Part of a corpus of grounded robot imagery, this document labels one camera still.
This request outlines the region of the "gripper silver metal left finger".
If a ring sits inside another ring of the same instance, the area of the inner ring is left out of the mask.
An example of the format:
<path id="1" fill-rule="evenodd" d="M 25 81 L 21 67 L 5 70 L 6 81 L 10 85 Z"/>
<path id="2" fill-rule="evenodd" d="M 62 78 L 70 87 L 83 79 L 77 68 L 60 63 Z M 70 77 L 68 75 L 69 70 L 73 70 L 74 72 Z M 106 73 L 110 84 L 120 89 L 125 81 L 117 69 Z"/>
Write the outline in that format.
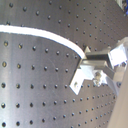
<path id="1" fill-rule="evenodd" d="M 107 47 L 100 51 L 91 51 L 85 53 L 86 57 L 89 60 L 105 60 L 107 63 L 111 63 L 111 56 L 110 56 L 111 48 Z"/>

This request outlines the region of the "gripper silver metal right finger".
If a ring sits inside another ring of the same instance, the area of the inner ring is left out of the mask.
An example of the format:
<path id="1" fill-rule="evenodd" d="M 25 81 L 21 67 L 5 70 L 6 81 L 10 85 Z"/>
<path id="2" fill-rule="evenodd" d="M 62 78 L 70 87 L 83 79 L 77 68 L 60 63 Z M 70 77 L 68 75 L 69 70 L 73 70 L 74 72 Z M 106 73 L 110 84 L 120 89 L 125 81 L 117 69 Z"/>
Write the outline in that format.
<path id="1" fill-rule="evenodd" d="M 71 80 L 70 88 L 75 94 L 78 94 L 85 80 L 92 80 L 96 86 L 100 87 L 102 83 L 107 83 L 107 79 L 112 79 L 113 76 L 114 71 L 106 64 L 81 64 Z"/>

